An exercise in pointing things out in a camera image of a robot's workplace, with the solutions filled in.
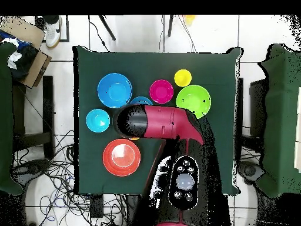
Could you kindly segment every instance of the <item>pink bowl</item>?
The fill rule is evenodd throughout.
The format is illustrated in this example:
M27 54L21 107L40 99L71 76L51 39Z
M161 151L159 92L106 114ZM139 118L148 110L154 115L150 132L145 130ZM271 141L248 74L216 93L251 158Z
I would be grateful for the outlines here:
M165 104L172 99L173 88L172 84L164 79L155 81L149 88L149 95L153 101L159 104Z

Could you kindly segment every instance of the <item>orange object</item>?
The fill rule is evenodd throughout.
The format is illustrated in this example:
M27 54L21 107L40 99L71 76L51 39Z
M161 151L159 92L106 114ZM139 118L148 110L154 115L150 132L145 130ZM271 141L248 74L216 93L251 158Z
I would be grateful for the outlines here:
M102 160L105 168L111 174L125 177L137 170L141 155L138 147L132 141L116 139L106 146Z

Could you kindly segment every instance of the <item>robot control buttons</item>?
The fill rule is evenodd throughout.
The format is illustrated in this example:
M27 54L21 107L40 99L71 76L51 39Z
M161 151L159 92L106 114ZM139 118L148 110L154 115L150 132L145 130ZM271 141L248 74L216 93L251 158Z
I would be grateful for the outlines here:
M182 196L181 192L179 192L179 191L175 192L175 198L181 198L181 196Z
M190 162L189 162L188 160L184 160L184 161L183 161L183 165L187 167L187 166L190 165Z
M178 167L178 172L183 172L183 171L184 171L184 167L180 165L180 166Z
M192 167L188 167L187 171L190 173L190 174L193 174L194 170Z
M180 174L176 179L176 186L182 190L189 191L195 184L195 180L188 173Z
M169 183L169 202L179 210L189 210L198 203L199 166L187 155L175 160Z
M191 194L191 193L186 193L186 194L185 194L185 198L186 198L188 201L192 201L192 194Z

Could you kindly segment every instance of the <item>green bowl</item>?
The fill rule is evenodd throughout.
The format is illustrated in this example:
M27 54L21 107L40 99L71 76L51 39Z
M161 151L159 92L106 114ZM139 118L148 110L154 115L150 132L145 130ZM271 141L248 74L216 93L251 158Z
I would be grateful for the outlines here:
M197 119L208 113L211 97L206 89L198 85L184 87L176 97L176 106L193 112Z

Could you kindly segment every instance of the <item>small blue bowl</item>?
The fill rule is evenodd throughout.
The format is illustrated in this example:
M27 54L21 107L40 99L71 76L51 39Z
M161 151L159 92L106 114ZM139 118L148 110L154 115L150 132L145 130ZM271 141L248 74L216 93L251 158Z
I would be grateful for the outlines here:
M93 109L87 114L86 124L93 132L104 132L110 126L110 116L105 110Z
M152 105L152 101L147 98L147 97L143 97L143 96L138 96L136 98L134 98L130 104L141 104L141 105Z

